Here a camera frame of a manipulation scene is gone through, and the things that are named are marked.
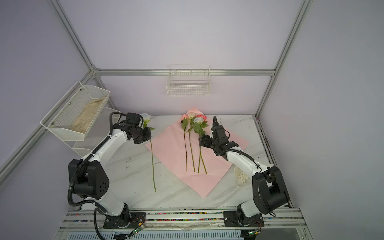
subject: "gray wall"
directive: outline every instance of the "gray wall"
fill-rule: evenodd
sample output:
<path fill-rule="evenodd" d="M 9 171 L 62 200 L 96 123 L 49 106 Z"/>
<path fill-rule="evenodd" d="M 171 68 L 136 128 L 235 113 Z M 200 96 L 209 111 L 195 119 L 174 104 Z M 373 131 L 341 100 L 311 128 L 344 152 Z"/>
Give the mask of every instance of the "gray wall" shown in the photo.
<path fill-rule="evenodd" d="M 46 0 L 0 3 L 0 165 L 87 72 Z M 46 134 L 0 191 L 1 239 L 53 239 L 69 209 L 67 164 Z"/>
<path fill-rule="evenodd" d="M 314 239 L 383 239 L 384 1 L 314 1 L 261 121 Z"/>

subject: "pink wrapping paper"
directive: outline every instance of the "pink wrapping paper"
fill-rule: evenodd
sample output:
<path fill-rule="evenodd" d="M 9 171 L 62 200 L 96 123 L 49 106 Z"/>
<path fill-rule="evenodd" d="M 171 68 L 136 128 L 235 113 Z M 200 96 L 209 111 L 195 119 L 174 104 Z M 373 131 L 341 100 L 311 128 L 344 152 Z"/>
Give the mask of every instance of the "pink wrapping paper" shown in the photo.
<path fill-rule="evenodd" d="M 193 112 L 196 115 L 202 114 L 198 109 L 192 108 L 187 112 Z M 207 124 L 212 124 L 212 119 L 207 118 Z M 206 197 L 208 193 L 217 185 L 223 178 L 225 173 L 231 167 L 232 163 L 226 161 L 221 156 L 216 156 L 212 149 L 206 147 L 201 148 L 201 154 L 204 159 L 207 174 L 205 174 L 202 162 L 200 162 L 200 170 L 197 173 L 199 165 L 199 135 L 191 130 L 191 144 L 193 157 L 195 162 L 195 170 L 192 164 L 191 150 L 189 146 L 188 134 L 189 122 L 185 131 L 185 142 L 187 144 L 187 172 L 185 172 L 185 146 L 184 132 L 181 128 L 180 120 L 174 122 L 164 129 L 164 131 L 152 140 L 153 154 L 181 181 L 190 186 L 200 196 Z M 207 134 L 210 133 L 209 127 L 204 129 Z M 229 141 L 236 142 L 243 150 L 248 146 L 248 141 L 235 133 L 226 129 L 231 137 Z M 151 144 L 146 144 L 146 147 L 151 150 Z"/>

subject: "robotic arm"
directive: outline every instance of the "robotic arm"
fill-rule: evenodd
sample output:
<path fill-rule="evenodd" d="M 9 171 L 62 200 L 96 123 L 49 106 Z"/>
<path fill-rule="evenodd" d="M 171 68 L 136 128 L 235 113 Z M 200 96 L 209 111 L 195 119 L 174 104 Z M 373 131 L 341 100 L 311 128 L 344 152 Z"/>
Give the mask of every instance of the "robotic arm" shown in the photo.
<path fill-rule="evenodd" d="M 112 126 L 113 114 L 126 116 L 126 119 Z M 96 210 L 107 217 L 106 222 L 109 222 L 109 226 L 104 224 L 104 228 L 125 228 L 134 218 L 133 213 L 128 211 L 126 203 L 120 201 L 112 191 L 108 191 L 109 179 L 103 167 L 123 143 L 130 139 L 133 139 L 135 144 L 146 142 L 151 139 L 151 131 L 149 127 L 142 128 L 142 116 L 136 113 L 126 115 L 111 113 L 109 120 L 109 135 L 89 155 L 80 160 L 73 159 L 68 165 L 70 178 L 68 203 L 71 206 L 94 204 L 97 207 Z M 217 156 L 222 156 L 225 160 L 234 163 L 249 178 L 252 178 L 253 198 L 237 207 L 236 214 L 241 226 L 247 226 L 254 220 L 253 217 L 260 213 L 272 214 L 273 210 L 289 201 L 288 191 L 277 167 L 267 167 L 255 161 L 242 152 L 238 144 L 229 142 L 229 137 L 225 135 L 225 130 L 217 122 L 216 116 L 211 130 L 210 136 L 201 137 L 200 146 L 212 148 Z M 73 194 L 78 194 L 85 200 L 76 203 L 73 201 Z"/>

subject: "black mounting plate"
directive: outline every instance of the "black mounting plate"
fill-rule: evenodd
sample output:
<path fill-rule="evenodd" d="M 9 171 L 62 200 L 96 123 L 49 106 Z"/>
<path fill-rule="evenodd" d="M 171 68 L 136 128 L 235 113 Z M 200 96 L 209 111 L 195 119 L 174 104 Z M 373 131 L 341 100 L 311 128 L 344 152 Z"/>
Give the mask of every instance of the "black mounting plate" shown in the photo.
<path fill-rule="evenodd" d="M 226 227 L 240 227 L 241 225 L 238 223 L 239 219 L 237 217 L 236 211 L 224 211 L 224 226 Z M 259 221 L 261 226 L 264 226 L 264 220 L 262 214 L 257 214 L 255 216 L 252 216 L 254 219 L 249 225 L 245 227 L 258 227 L 259 223 L 256 221 Z"/>
<path fill-rule="evenodd" d="M 146 217 L 145 212 L 129 212 L 129 214 L 131 215 L 131 219 L 130 219 L 130 223 L 128 224 L 128 226 L 126 228 L 135 229 L 139 226 L 140 222 L 145 223 L 145 217 Z M 111 229 L 111 228 L 125 227 L 125 225 L 122 226 L 122 224 L 123 223 L 121 221 L 107 217 L 105 219 L 103 228 L 104 229 Z"/>

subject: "red flower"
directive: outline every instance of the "red flower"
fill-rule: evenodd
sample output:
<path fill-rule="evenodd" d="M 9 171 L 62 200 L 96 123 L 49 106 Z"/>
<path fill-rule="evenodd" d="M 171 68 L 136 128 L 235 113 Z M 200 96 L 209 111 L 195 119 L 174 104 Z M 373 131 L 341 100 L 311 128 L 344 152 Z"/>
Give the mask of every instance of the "red flower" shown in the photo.
<path fill-rule="evenodd" d="M 205 115 L 203 115 L 203 114 L 197 115 L 196 117 L 197 117 L 197 118 L 203 118 L 204 121 L 207 120 L 207 116 L 205 116 Z"/>

